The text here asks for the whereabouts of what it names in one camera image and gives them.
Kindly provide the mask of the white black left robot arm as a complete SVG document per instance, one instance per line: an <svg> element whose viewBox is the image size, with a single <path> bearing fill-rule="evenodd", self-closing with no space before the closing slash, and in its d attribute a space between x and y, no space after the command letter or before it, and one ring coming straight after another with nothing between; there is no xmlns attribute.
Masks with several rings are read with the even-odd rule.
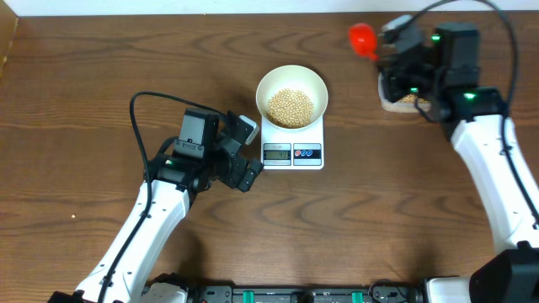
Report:
<svg viewBox="0 0 539 303"><path fill-rule="evenodd" d="M240 150L258 132L258 125L244 115L187 109L179 136L168 138L147 163L135 205L107 253L72 294L56 291L50 300L142 302L157 257L197 194L214 180L250 190L264 166L241 156Z"/></svg>

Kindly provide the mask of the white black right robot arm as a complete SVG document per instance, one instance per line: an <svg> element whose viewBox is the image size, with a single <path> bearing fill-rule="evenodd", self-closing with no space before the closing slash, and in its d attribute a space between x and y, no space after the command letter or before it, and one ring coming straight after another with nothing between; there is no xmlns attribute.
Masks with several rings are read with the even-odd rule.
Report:
<svg viewBox="0 0 539 303"><path fill-rule="evenodd" d="M386 24L393 54L377 63L379 93L390 103L412 96L420 114L443 127L464 161L485 209L494 258L469 277L430 278L426 302L538 300L538 186L516 140L509 105L494 87L479 84L480 35L470 23L443 23L425 43L408 16Z"/></svg>

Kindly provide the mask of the red measuring scoop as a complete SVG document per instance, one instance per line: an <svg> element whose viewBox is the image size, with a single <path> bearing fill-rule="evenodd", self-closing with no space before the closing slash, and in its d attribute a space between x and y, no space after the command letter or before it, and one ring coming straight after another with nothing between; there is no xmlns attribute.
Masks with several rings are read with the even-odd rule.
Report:
<svg viewBox="0 0 539 303"><path fill-rule="evenodd" d="M350 45L356 55L376 61L377 36L374 29L365 23L354 24L349 28Z"/></svg>

